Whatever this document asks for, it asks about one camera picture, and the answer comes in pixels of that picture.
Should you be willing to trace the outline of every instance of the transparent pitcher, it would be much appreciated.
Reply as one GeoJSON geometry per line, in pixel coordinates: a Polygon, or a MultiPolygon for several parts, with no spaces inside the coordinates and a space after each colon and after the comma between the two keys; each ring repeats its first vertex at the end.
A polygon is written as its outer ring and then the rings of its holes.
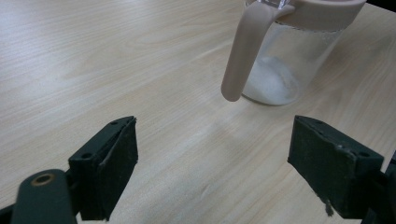
{"type": "Polygon", "coordinates": [[[268,105],[298,99],[365,0],[246,1],[221,85],[268,105]]]}

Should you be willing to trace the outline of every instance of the wooden table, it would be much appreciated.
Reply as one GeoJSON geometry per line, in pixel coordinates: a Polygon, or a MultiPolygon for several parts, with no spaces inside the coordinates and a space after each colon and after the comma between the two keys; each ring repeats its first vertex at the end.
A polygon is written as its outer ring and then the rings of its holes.
{"type": "Polygon", "coordinates": [[[110,223],[360,223],[327,217],[287,163],[294,115],[396,148],[396,14],[366,5],[303,98],[223,99],[239,0],[0,2],[0,194],[134,115],[139,163],[110,223]]]}

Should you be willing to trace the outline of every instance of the pitcher handle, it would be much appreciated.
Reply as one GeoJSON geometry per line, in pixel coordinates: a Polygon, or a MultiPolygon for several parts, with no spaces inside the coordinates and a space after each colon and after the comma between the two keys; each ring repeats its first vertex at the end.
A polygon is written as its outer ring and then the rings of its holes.
{"type": "Polygon", "coordinates": [[[239,99],[268,28],[277,18],[293,11],[294,7],[289,5],[277,9],[258,1],[247,7],[238,24],[221,84],[225,99],[232,102],[239,99]]]}

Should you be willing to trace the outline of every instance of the white powder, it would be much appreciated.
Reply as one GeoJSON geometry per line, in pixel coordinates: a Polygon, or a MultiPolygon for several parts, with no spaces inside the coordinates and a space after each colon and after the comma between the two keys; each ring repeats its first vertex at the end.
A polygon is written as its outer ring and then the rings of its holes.
{"type": "Polygon", "coordinates": [[[300,94],[299,83],[278,58],[266,57],[254,63],[243,94],[269,105],[285,105],[300,94]]]}

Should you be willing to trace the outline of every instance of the light wood surface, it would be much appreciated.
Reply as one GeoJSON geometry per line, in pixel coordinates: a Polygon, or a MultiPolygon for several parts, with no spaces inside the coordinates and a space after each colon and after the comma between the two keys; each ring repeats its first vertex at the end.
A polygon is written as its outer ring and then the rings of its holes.
{"type": "Polygon", "coordinates": [[[327,217],[287,163],[294,115],[396,148],[396,14],[366,5],[301,100],[219,86],[242,1],[0,1],[0,206],[108,122],[134,115],[139,163],[110,223],[360,223],[327,217]]]}

